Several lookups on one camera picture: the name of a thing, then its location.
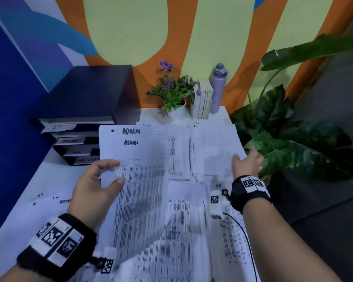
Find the water bottle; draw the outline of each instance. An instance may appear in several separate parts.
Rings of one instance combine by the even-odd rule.
[[[227,70],[222,63],[218,63],[213,71],[212,77],[209,79],[213,88],[212,106],[210,112],[215,114],[218,112],[221,104],[222,93],[224,91],[227,79]]]

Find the left hand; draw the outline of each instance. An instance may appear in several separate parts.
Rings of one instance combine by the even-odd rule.
[[[78,180],[73,190],[68,213],[94,231],[99,229],[125,182],[125,179],[120,177],[107,188],[102,188],[99,176],[105,170],[119,165],[120,161],[113,159],[95,161]]]

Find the orange stripe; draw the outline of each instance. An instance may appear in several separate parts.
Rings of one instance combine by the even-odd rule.
[[[322,33],[342,34],[352,19],[353,0],[333,0],[317,36]],[[320,58],[302,63],[287,87],[287,97],[296,101],[324,60],[325,58]]]
[[[176,76],[180,75],[184,58],[193,29],[198,0],[167,0],[169,31],[166,42],[150,59],[134,67],[137,92],[142,108],[162,106],[162,101],[155,101],[146,96],[149,84],[155,85],[162,75],[158,71],[160,60],[173,63]]]
[[[287,0],[265,0],[254,11],[245,54],[222,96],[221,105],[226,107],[228,113],[243,106],[286,4]]]
[[[90,37],[88,24],[85,18],[85,9],[83,0],[55,0],[61,13],[66,19],[67,24],[72,28],[75,28],[85,36]],[[88,56],[85,55],[85,59],[90,66],[92,65],[110,65],[100,55]]]

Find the black wrist strap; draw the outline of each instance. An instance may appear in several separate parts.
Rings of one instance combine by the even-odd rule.
[[[267,188],[259,178],[243,175],[236,178],[231,186],[230,204],[241,214],[245,204],[251,199],[263,198],[271,202]]]
[[[48,222],[17,257],[17,265],[65,282],[93,256],[97,234],[79,219],[65,213]]]

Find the right hand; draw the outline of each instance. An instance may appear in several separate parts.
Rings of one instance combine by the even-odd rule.
[[[259,154],[254,146],[250,146],[249,149],[251,152],[244,160],[240,160],[237,154],[233,156],[231,160],[233,180],[243,175],[259,177],[259,172],[263,168],[264,157]]]

